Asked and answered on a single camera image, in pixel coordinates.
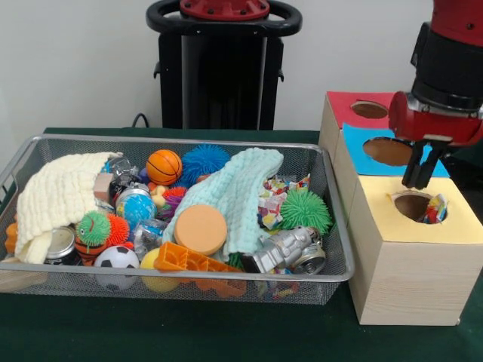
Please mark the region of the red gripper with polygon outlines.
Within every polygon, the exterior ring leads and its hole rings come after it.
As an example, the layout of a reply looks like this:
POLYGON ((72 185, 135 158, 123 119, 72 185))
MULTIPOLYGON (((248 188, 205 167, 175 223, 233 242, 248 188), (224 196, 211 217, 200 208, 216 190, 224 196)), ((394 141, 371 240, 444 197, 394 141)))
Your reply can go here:
POLYGON ((401 182, 407 188, 424 189, 445 153, 446 143, 472 146, 482 138, 482 114, 439 109, 421 103, 410 93, 399 91, 393 95, 389 106, 389 129, 399 139, 417 141, 413 144, 401 182), (429 143, 431 151, 421 161, 426 145, 422 140, 446 143, 429 143))

